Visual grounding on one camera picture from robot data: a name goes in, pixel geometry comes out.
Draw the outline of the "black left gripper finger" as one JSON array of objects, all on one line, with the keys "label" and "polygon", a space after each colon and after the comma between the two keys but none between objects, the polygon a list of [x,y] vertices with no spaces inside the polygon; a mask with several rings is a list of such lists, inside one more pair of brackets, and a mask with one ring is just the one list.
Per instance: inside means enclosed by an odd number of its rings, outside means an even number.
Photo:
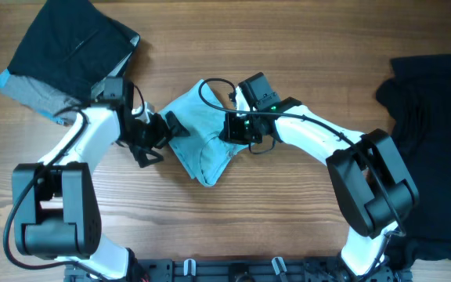
[{"label": "black left gripper finger", "polygon": [[132,144],[128,148],[140,168],[146,168],[164,160],[164,157],[151,147]]},{"label": "black left gripper finger", "polygon": [[172,111],[168,111],[165,114],[165,117],[168,129],[170,131],[170,137],[175,138],[190,136],[189,131],[180,123],[180,121]]}]

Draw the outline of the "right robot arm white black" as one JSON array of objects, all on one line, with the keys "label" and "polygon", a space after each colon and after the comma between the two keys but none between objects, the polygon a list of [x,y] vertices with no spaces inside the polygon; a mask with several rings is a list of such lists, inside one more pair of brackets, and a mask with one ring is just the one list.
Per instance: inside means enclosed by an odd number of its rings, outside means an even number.
[{"label": "right robot arm white black", "polygon": [[338,207],[349,225],[340,252],[341,280],[366,280],[385,262],[393,237],[404,237],[403,225],[420,195],[388,133],[342,128],[301,101],[281,99],[267,77],[257,73],[232,87],[221,138],[251,145],[271,136],[295,146],[328,170]]}]

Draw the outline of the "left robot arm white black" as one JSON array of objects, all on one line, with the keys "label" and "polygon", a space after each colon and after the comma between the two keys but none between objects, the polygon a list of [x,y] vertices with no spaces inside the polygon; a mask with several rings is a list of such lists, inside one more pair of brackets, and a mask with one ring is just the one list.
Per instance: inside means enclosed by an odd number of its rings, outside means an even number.
[{"label": "left robot arm white black", "polygon": [[133,251],[103,235],[92,173],[114,143],[124,143],[139,167],[163,161],[159,149],[189,131],[171,111],[133,107],[140,90],[108,77],[100,96],[61,111],[77,119],[57,146],[12,174],[13,206],[5,223],[6,258],[21,269],[80,269],[97,281],[148,281]]}]

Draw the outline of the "light blue t-shirt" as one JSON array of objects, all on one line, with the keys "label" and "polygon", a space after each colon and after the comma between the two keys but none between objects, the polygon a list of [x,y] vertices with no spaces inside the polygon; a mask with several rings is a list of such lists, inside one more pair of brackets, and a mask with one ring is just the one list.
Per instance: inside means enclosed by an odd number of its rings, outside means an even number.
[{"label": "light blue t-shirt", "polygon": [[218,107],[222,105],[210,87],[199,80],[160,110],[159,115],[165,118],[166,113],[172,112],[187,129],[187,137],[175,137],[169,145],[192,179],[203,186],[213,186],[232,158],[247,147],[220,140],[225,113],[209,107],[205,101]]}]

